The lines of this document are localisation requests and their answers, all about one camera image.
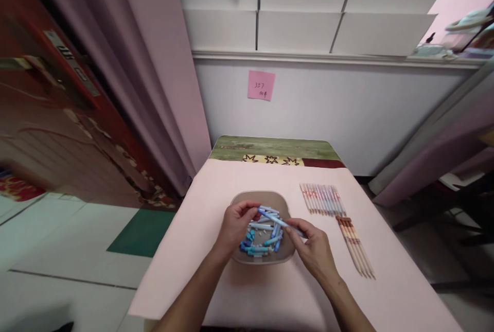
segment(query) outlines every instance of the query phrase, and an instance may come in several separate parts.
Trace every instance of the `red wooden door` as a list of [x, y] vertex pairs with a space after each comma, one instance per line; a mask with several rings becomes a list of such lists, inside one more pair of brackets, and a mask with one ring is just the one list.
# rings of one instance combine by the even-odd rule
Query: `red wooden door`
[[173, 208], [168, 179], [38, 0], [0, 0], [0, 165], [86, 202]]

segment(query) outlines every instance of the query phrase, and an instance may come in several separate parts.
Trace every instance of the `table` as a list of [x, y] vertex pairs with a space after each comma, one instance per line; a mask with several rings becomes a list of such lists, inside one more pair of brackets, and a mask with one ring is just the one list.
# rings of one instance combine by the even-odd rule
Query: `table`
[[[199, 171], [136, 292], [129, 314], [159, 319], [213, 245], [232, 198], [246, 190], [274, 190], [284, 196], [292, 217], [306, 219], [327, 233], [338, 271], [376, 330], [461, 331], [348, 169], [241, 160], [211, 158]], [[336, 220], [308, 213], [300, 182], [337, 187], [373, 264], [376, 281], [357, 273]], [[339, 330], [329, 301], [297, 253], [286, 263], [272, 266], [230, 261], [204, 325]]]
[[322, 168], [345, 167], [330, 143], [224, 135], [209, 156], [222, 161], [243, 161]]

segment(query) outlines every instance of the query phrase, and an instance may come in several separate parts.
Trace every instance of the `green floor tile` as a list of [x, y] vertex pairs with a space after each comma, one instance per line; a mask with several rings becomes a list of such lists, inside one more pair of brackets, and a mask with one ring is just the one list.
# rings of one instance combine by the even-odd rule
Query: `green floor tile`
[[175, 213], [140, 209], [107, 251], [153, 257]]

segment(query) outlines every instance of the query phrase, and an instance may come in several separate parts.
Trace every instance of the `beige tray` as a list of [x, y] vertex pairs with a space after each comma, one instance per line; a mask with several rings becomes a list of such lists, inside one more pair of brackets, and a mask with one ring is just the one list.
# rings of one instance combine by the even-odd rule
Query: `beige tray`
[[[272, 207], [279, 211], [279, 216], [285, 220], [290, 218], [290, 214], [288, 212], [288, 205], [282, 195], [279, 193], [268, 191], [268, 190], [252, 190], [239, 193], [232, 200], [233, 203], [237, 203], [243, 200], [253, 200], [259, 201], [263, 204], [263, 206]], [[262, 244], [268, 239], [271, 239], [271, 232], [267, 231], [267, 234], [264, 234], [262, 230], [257, 230], [254, 237], [254, 244]], [[273, 252], [268, 256], [263, 257], [252, 257], [247, 256], [245, 252], [241, 252], [240, 249], [233, 253], [233, 260], [247, 265], [270, 265], [270, 264], [281, 264], [290, 259], [295, 252], [295, 246], [293, 245], [290, 237], [285, 233], [283, 234], [283, 239], [279, 245], [278, 252]]]

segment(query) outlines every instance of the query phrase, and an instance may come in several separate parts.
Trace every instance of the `purple curtain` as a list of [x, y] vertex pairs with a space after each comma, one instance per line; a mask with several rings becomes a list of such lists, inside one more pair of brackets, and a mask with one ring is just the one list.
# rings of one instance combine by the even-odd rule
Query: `purple curtain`
[[494, 126], [494, 60], [460, 85], [370, 183], [373, 200], [392, 206], [486, 149], [477, 137]]
[[211, 151], [180, 0], [54, 0], [180, 194]]

